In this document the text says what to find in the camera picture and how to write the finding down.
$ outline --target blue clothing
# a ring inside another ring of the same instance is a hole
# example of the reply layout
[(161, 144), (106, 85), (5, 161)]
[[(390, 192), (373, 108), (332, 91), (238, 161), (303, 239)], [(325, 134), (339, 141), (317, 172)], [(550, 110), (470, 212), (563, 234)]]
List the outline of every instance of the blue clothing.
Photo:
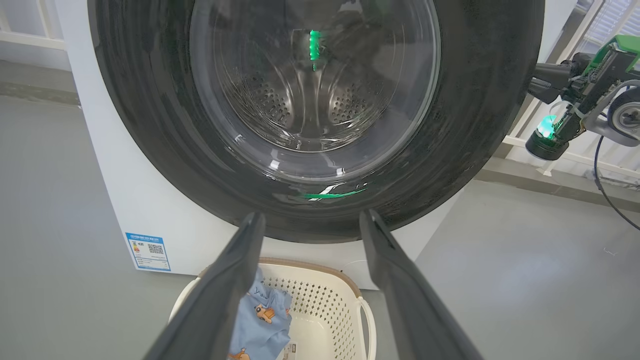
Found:
[(240, 299), (228, 358), (275, 360), (289, 343), (291, 295), (262, 283), (258, 268), (247, 294)]

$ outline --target washing machine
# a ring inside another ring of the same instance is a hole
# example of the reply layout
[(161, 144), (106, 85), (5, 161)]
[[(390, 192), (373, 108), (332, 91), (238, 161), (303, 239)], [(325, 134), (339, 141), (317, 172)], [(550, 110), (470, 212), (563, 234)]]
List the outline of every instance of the washing machine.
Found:
[(249, 213), (262, 255), (373, 288), (358, 213), (411, 259), (505, 135), (537, 0), (58, 0), (122, 250), (196, 275)]

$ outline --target perforated basket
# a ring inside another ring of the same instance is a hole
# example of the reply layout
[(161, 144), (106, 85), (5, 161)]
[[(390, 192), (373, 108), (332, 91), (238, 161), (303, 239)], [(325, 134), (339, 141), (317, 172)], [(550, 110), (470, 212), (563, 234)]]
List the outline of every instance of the perforated basket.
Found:
[[(376, 358), (373, 313), (349, 277), (325, 266), (273, 258), (261, 258), (260, 268), (266, 286), (291, 294), (289, 336), (291, 343), (296, 344), (295, 360)], [(196, 278), (184, 288), (169, 319), (199, 280)], [(369, 330), (368, 356), (360, 310), (365, 314)]]

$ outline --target washing machine door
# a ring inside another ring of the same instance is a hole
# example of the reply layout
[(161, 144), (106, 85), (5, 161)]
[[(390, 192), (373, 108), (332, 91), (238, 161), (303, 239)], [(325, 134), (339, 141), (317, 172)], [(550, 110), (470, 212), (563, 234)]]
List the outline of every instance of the washing machine door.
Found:
[(500, 144), (543, 1), (90, 0), (100, 70), (182, 193), (266, 235), (357, 240), (435, 209)]

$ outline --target blue label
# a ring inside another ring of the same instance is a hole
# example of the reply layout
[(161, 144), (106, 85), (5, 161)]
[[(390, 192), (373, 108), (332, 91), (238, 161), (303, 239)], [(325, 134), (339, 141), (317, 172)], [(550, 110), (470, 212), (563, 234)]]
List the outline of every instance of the blue label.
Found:
[(142, 234), (125, 234), (136, 267), (145, 270), (171, 271), (162, 238)]

